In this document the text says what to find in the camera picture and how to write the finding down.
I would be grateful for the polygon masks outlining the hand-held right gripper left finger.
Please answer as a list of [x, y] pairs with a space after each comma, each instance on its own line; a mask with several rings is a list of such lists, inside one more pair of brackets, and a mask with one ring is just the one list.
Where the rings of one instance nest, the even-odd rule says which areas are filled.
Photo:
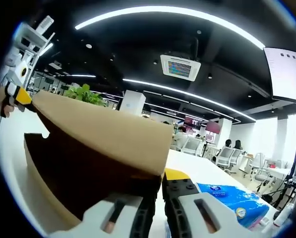
[[155, 215], [161, 177], [132, 181], [128, 193], [112, 193], [86, 210], [82, 221], [50, 238], [147, 238]]

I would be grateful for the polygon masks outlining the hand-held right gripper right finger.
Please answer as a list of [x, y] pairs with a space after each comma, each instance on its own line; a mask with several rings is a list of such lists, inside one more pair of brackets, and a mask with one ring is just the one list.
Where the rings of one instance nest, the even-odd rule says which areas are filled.
[[165, 214], [173, 238], [261, 238], [209, 193], [200, 193], [184, 172], [168, 169], [162, 180]]

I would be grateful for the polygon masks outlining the person's left hand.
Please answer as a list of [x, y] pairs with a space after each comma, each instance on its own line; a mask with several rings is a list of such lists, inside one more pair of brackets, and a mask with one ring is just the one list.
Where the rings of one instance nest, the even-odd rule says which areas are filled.
[[13, 97], [5, 97], [0, 104], [0, 116], [8, 118], [15, 108], [18, 108], [21, 112], [25, 110], [25, 107]]

